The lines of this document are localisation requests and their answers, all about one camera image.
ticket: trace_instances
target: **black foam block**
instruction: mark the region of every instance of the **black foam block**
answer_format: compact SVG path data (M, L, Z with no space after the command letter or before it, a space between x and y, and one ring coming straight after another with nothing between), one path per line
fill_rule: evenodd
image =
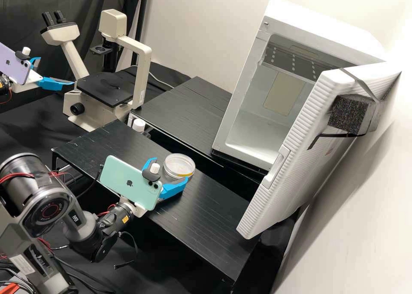
M351 134L365 134L376 110L376 103L359 94L338 95L332 105L328 125Z

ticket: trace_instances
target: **white cable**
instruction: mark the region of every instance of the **white cable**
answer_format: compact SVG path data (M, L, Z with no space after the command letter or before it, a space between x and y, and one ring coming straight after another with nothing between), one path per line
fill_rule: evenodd
M155 79L155 81L157 81L157 82L159 82L159 83L161 83L161 84L163 84L163 85L166 85L166 86L168 86L168 87L170 87L170 88L174 88L172 85L169 85L168 83L165 83L165 82L162 82L160 79L158 79L156 76L154 76L151 72L149 72L149 74L150 74L150 76L151 77L153 77L154 79Z

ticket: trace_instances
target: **petri dish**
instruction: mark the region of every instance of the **petri dish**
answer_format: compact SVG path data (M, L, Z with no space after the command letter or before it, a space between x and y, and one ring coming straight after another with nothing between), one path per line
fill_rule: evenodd
M166 157L163 164L167 175L179 179L191 177L196 169L194 161L183 154L170 154Z

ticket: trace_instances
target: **mint green iphone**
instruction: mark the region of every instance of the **mint green iphone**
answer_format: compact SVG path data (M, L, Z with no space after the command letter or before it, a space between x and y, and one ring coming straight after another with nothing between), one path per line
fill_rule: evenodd
M106 158L100 182L146 210L155 208L163 189L160 181L148 181L141 170L112 155Z

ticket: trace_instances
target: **small white bottle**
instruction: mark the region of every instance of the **small white bottle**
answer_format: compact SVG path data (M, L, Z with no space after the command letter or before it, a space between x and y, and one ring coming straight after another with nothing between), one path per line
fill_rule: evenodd
M139 132L140 134L150 138L150 134L145 132L146 122L143 119L136 118L133 120L132 129Z

